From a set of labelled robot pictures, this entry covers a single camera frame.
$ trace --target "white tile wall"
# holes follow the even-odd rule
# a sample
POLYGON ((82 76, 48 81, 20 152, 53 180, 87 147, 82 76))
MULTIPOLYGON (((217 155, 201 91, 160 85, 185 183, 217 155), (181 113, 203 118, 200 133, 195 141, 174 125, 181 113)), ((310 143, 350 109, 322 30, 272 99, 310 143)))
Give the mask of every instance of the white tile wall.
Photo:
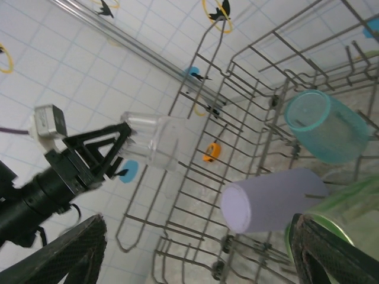
MULTIPOLYGON (((134 7, 139 7, 133 11, 135 25, 132 26, 136 32, 149 11, 147 5, 150 2, 133 3, 134 7)), ((157 9, 150 13, 147 21, 157 19, 158 12, 157 9)), ((154 40, 164 38, 162 44, 169 43, 176 33, 172 24, 178 24, 183 15, 178 10, 178 14, 169 21, 160 18, 168 33, 157 34, 154 40)), ((103 35, 65 14, 48 0, 38 0, 33 4, 26 0, 0 2, 0 43, 7 47, 15 63, 12 74, 0 73, 2 126, 26 128, 34 106, 53 103, 64 110, 69 134, 72 135, 115 124, 128 110, 167 114, 179 88, 179 82, 128 50, 112 46, 103 35)), ((1 66, 6 62, 0 58, 1 66)), ((184 103, 190 104, 183 99, 180 101, 175 113, 186 117, 189 109, 183 111, 184 103)), ((194 119, 194 124, 204 122, 194 119)), ((185 136, 186 147, 189 147, 198 134, 188 130, 185 136)), ((47 166, 31 139, 8 134, 0 135, 0 159, 19 176, 15 182, 18 186, 47 166)), ((132 207, 132 213, 141 218, 147 213, 162 171, 152 169, 148 174, 148 183, 143 185, 137 204, 132 207)), ((135 186, 136 182, 110 181, 75 201, 82 209, 83 219, 102 212, 107 223, 108 246, 98 283, 144 283, 150 270, 159 230, 148 228, 142 234, 138 248, 130 254, 122 253, 114 241, 135 186)), ((172 203, 165 191, 163 189, 158 195, 149 217, 149 220, 161 224, 166 220, 172 203)), ((69 212, 48 220, 44 227, 49 241, 75 223, 76 218, 74 212, 69 212)), ((121 238, 124 246, 133 244, 138 235, 139 224, 129 221, 121 238)), ((40 246, 39 239, 32 249, 5 245, 0 253, 0 270, 30 255, 40 246)))

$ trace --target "dishwasher rack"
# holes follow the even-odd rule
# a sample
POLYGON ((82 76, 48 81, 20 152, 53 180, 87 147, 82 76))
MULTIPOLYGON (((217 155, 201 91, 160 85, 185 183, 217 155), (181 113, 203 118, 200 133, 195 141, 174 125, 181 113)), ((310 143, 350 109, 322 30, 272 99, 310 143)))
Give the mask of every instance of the dishwasher rack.
MULTIPOLYGON (((358 20, 357 24, 304 50, 295 49, 281 35, 280 31, 324 3, 323 0, 317 0, 235 54, 226 71, 214 63, 222 45, 226 21, 219 18, 205 32, 191 66, 196 60, 202 60, 208 66, 204 77, 206 78, 211 70, 216 70, 222 76, 222 83, 213 105, 207 110, 207 120, 191 161, 188 164, 179 163, 185 169, 185 173, 169 217, 163 225, 151 221, 152 208, 158 193, 162 191, 166 183, 168 172, 164 172, 162 175, 146 216, 136 216, 131 212, 139 188, 146 179, 148 171, 146 166, 116 234, 120 249, 128 253, 137 246, 147 227, 163 229, 152 260, 152 278, 156 283, 192 283, 191 279, 196 278, 202 280, 202 283, 211 283, 203 280, 205 273, 211 275, 210 279, 214 279, 217 283, 258 283, 263 271, 270 272, 283 283, 295 283, 296 272, 291 266, 288 256, 271 243, 275 233, 234 235, 225 226, 219 207, 223 186, 234 180, 247 179, 299 166, 309 167, 319 175, 333 170, 348 171, 352 177, 348 183, 357 180, 360 174, 367 169, 374 167, 377 170, 373 163, 376 165, 379 161, 379 114, 377 113, 379 100, 376 97, 379 57, 377 55, 370 57, 362 50, 359 42, 353 41, 351 46, 346 46, 345 50, 341 50, 341 53, 345 54, 346 60, 335 67, 322 68, 307 58, 309 51, 363 27, 372 34, 373 40, 379 41, 378 34, 367 24, 369 20, 377 18, 379 15, 363 19, 348 1, 339 1, 358 20), (213 56, 208 59, 201 55, 200 51, 204 39, 216 24, 222 25, 220 38, 213 56), (292 54, 273 62, 257 48, 261 42, 269 38, 279 39, 292 51, 292 54), (353 58, 353 52, 359 54, 358 59, 353 58), (259 77, 259 74, 251 74, 238 60, 239 56, 244 56, 246 53, 252 53, 266 63, 266 66, 259 72, 272 69, 276 76, 282 77, 282 83, 269 86, 259 77), (306 66, 305 69, 300 72, 287 69, 285 64, 292 59, 302 62, 303 66, 306 66), (288 101, 305 89, 318 89, 336 96, 358 111, 360 116, 373 128, 367 150, 356 161, 341 167, 323 164, 303 149, 295 137, 290 134, 283 119, 283 112, 288 101), (228 92, 238 94, 240 99, 229 99, 225 95, 228 92), (215 116, 213 109, 220 102, 226 102, 225 107, 220 110, 219 116, 215 116), (219 130, 225 127, 223 135, 218 137, 219 130, 212 131, 211 125, 218 126, 219 130), (208 165, 197 163, 199 157, 205 154, 203 142, 215 138, 218 138, 226 149, 224 155, 212 163, 217 163, 220 173, 216 173, 208 165), (136 224, 140 225, 137 239, 133 245, 127 248, 123 247, 119 238, 126 219, 134 220, 136 224), (173 282, 168 279, 170 273, 174 275, 173 282)), ((184 77, 169 115, 180 96, 193 101, 188 117, 192 114, 195 104, 207 108, 207 105, 197 99, 198 96, 193 98, 185 91, 184 83, 187 77, 188 74, 184 77)), ((205 81, 197 90, 197 94, 201 92, 204 84, 205 81)), ((324 182, 336 186, 344 184, 338 180, 326 179, 324 182)))

